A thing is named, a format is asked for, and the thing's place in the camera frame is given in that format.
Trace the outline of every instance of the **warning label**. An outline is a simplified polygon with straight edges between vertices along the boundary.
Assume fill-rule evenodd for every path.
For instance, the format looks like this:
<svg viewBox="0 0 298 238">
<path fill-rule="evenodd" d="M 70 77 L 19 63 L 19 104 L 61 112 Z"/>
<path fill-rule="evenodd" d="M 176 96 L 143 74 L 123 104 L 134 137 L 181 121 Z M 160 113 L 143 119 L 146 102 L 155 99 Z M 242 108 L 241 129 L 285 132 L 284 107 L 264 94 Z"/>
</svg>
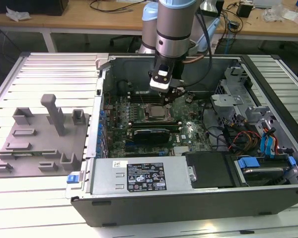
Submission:
<svg viewBox="0 0 298 238">
<path fill-rule="evenodd" d="M 128 164 L 127 190 L 129 192 L 167 190 L 163 163 Z"/>
</svg>

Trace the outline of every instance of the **floor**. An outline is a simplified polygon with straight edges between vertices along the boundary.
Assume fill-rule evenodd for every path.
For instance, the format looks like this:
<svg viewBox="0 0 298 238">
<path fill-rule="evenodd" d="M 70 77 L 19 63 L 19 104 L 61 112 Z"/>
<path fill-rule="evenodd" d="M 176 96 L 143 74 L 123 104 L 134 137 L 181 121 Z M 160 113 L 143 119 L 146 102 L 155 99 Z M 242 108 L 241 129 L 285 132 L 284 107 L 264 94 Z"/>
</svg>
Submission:
<svg viewBox="0 0 298 238">
<path fill-rule="evenodd" d="M 8 32 L 8 37 L 23 52 L 47 52 L 43 37 L 40 33 L 17 33 Z M 82 34 L 53 34 L 59 52 L 110 52 L 125 53 L 131 42 L 131 38 L 119 39 L 114 46 L 109 45 L 113 35 L 89 35 L 90 44 L 86 45 Z M 258 49 L 259 41 L 236 40 L 231 47 L 230 54 L 253 54 L 253 55 L 279 55 L 282 60 L 292 69 L 298 72 L 298 42 L 286 42 L 285 47 L 280 49 L 282 42 L 268 41 L 263 50 Z M 135 42 L 131 48 L 134 52 L 140 47 L 140 41 Z M 225 44 L 219 46 L 216 53 L 223 54 Z M 18 58 L 19 51 L 14 45 L 0 33 L 0 85 L 11 70 L 13 62 Z"/>
</svg>

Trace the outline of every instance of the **motherboard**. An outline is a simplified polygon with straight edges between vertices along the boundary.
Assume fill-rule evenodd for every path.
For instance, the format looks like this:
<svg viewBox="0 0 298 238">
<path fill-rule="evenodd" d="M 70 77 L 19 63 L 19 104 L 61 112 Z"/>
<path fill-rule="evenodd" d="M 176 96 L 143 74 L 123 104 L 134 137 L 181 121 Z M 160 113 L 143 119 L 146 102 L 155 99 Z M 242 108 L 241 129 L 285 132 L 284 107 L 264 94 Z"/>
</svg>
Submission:
<svg viewBox="0 0 298 238">
<path fill-rule="evenodd" d="M 211 150 L 201 120 L 203 100 L 177 98 L 172 104 L 133 103 L 128 97 L 107 97 L 109 158 L 181 156 Z"/>
</svg>

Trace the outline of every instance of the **wooden table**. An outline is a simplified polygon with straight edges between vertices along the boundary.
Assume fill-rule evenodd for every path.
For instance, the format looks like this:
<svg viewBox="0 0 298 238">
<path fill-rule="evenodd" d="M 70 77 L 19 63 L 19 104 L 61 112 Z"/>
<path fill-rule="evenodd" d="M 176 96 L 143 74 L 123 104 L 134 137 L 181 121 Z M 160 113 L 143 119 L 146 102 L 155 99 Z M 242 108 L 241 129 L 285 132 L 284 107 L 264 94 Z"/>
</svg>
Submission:
<svg viewBox="0 0 298 238">
<path fill-rule="evenodd" d="M 236 0 L 226 0 L 224 9 Z M 296 7 L 297 0 L 284 0 L 284 6 L 293 11 L 298 11 Z M 230 11 L 236 13 L 237 7 L 233 7 Z M 262 19 L 262 9 L 254 9 L 251 11 L 248 18 L 242 18 L 244 27 L 236 35 L 237 39 L 248 40 L 275 40 L 275 41 L 298 41 L 298 24 L 293 21 L 284 19 L 284 21 L 265 22 Z M 240 22 L 240 20 L 233 14 L 228 13 L 228 18 L 233 21 Z M 224 19 L 221 17 L 221 24 L 217 28 L 216 33 L 224 31 Z"/>
<path fill-rule="evenodd" d="M 236 0 L 226 0 L 224 7 Z M 32 19 L 15 22 L 0 14 L 0 28 L 4 31 L 40 32 L 42 33 L 49 52 L 56 52 L 56 45 L 51 33 L 81 33 L 81 34 L 113 34 L 141 35 L 142 11 L 144 3 L 133 6 L 131 12 L 108 14 L 93 10 L 89 7 L 90 0 L 69 0 L 69 5 L 62 16 L 31 15 Z M 295 10 L 296 0 L 284 0 L 285 6 Z M 101 9 L 115 9 L 129 3 L 102 1 Z M 290 20 L 283 22 L 264 22 L 263 10 L 255 9 L 249 18 L 243 18 L 244 27 L 236 36 L 238 39 L 298 41 L 298 25 Z M 222 36 L 222 24 L 216 30 L 215 37 Z"/>
</svg>

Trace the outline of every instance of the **green circuit board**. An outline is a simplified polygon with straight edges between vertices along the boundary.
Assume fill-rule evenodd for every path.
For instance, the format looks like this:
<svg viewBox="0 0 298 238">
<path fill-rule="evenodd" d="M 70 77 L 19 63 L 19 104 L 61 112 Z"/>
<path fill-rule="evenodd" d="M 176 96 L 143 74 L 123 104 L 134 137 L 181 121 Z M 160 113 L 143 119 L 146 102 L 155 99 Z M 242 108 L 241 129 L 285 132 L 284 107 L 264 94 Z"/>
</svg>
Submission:
<svg viewBox="0 0 298 238">
<path fill-rule="evenodd" d="M 141 156 L 176 156 L 183 151 L 211 150 L 212 145 L 205 135 L 199 111 L 203 101 L 196 100 L 188 104 L 185 97 L 177 98 L 172 104 L 165 106 L 164 118 L 148 118 L 148 104 L 130 104 L 126 98 L 112 99 L 107 110 L 107 130 L 112 139 L 108 143 L 109 158 L 141 157 Z M 135 145 L 129 136 L 132 129 L 128 123 L 152 122 L 162 126 L 163 122 L 178 121 L 177 133 L 170 133 L 169 141 L 160 145 Z M 175 126 L 162 126 L 165 129 Z"/>
</svg>

